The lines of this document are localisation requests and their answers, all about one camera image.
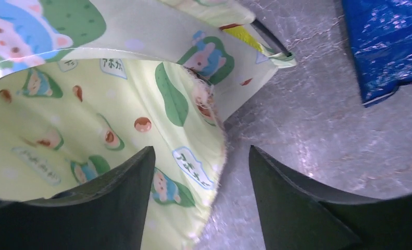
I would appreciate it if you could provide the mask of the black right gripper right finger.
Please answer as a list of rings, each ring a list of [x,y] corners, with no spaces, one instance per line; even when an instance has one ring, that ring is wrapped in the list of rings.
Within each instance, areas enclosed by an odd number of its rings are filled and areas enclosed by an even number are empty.
[[[412,193],[388,199],[342,191],[249,150],[266,249],[412,249]]]

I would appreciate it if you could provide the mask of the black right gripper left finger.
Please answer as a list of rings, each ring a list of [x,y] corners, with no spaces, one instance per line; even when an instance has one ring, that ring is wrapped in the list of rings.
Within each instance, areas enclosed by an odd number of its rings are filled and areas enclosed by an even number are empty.
[[[49,199],[0,199],[0,249],[139,249],[155,167],[147,146]]]

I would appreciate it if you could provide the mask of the green avocado-print tent mat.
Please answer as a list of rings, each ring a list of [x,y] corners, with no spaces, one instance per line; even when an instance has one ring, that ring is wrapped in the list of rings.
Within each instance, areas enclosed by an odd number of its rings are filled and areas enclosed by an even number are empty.
[[[192,249],[226,161],[212,87],[161,61],[52,62],[0,79],[0,198],[85,184],[156,153],[141,249]]]

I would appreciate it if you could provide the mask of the green avocado-print pet tent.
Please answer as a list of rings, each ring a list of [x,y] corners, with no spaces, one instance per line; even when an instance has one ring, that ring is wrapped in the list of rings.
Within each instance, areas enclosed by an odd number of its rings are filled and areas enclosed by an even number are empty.
[[[296,65],[237,1],[0,1],[0,79],[45,63],[145,59],[192,68],[229,118],[273,75]]]

